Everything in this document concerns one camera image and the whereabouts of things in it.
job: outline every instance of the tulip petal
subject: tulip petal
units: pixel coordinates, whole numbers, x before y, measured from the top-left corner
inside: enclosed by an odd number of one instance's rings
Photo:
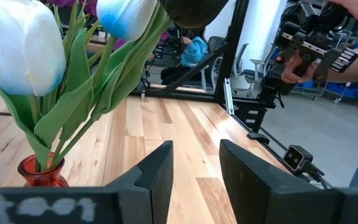
[[[21,25],[0,6],[0,88],[12,95],[32,93],[32,86],[24,76],[23,40]]]
[[[62,81],[66,57],[55,18],[41,2],[29,4],[24,56],[34,95],[44,96]]]
[[[157,0],[99,0],[96,14],[111,35],[132,41],[144,33],[156,5]]]

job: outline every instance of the red vase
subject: red vase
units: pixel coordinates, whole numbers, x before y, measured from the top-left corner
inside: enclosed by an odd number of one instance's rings
[[[54,152],[49,153],[50,160],[48,166],[52,163]],[[45,172],[35,172],[35,155],[25,158],[17,167],[17,171],[27,181],[24,187],[68,187],[67,180],[60,175],[65,160],[52,170]]]

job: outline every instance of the small camera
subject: small camera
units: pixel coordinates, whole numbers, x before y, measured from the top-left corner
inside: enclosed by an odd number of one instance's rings
[[[287,169],[297,174],[303,172],[305,163],[313,161],[313,155],[301,146],[290,146],[283,157],[283,161]]]

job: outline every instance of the blue shirt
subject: blue shirt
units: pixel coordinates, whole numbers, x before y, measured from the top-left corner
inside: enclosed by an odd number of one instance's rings
[[[185,52],[181,56],[181,65],[190,67],[191,64],[200,63],[204,60],[208,46],[201,37],[195,37],[192,43],[185,47]]]

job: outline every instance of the purple flower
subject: purple flower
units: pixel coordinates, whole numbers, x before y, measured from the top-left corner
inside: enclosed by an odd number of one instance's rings
[[[75,0],[48,0],[48,2],[58,6],[73,6],[75,3]],[[96,15],[96,3],[98,0],[87,0],[86,6],[85,6],[85,12],[89,13],[91,15]]]

